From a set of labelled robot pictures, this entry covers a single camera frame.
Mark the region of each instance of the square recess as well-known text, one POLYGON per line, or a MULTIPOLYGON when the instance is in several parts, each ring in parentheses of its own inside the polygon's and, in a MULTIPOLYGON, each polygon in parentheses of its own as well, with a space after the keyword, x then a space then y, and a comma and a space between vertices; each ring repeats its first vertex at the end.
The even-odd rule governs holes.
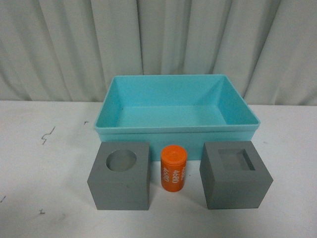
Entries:
POLYGON ((227 171, 255 170, 245 149, 218 150, 223 168, 227 171))
POLYGON ((258 208, 273 182, 251 141, 205 142, 200 173, 208 209, 258 208))

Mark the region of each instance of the square hole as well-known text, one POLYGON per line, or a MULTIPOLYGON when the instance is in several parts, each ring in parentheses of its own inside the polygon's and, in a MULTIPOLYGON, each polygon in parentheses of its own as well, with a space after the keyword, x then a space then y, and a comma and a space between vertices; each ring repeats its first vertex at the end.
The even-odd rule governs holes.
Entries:
POLYGON ((218 153, 226 171, 255 170, 245 149, 219 149, 218 153))

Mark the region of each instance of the scuff mark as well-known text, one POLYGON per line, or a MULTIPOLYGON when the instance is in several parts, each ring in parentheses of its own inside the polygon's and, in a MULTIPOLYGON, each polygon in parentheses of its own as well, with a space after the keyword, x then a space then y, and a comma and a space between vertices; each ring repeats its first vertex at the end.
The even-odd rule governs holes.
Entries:
POLYGON ((45 142, 46 142, 46 140, 47 140, 47 139, 45 139, 45 138, 44 138, 44 136, 46 136, 46 135, 51 135, 51 134, 52 134, 52 132, 54 131, 54 129, 55 129, 55 126, 54 126, 53 130, 51 130, 51 132, 50 132, 50 133, 44 134, 44 135, 42 136, 42 140, 44 140, 42 145, 44 145, 44 143, 45 143, 45 142))
POLYGON ((2 202, 3 202, 3 200, 5 199, 5 197, 6 197, 6 196, 4 196, 4 197, 3 197, 3 199, 0 201, 0 203, 2 203, 2 202))

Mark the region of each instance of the orange battery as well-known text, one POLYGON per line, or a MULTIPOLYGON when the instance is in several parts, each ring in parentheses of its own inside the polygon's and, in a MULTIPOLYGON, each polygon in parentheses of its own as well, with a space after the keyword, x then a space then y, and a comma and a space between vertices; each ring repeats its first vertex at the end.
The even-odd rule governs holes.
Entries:
POLYGON ((185 182, 187 152, 179 145, 169 145, 160 154, 162 187, 169 192, 181 190, 185 182))

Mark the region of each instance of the circular hole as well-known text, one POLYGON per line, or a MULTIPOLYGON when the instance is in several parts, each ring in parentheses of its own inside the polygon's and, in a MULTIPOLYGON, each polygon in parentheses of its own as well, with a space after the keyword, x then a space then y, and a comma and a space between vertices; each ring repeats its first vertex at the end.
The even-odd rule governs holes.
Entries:
POLYGON ((130 150, 116 150, 112 152, 107 160, 107 167, 115 172, 123 172, 132 168, 137 161, 137 156, 130 150))

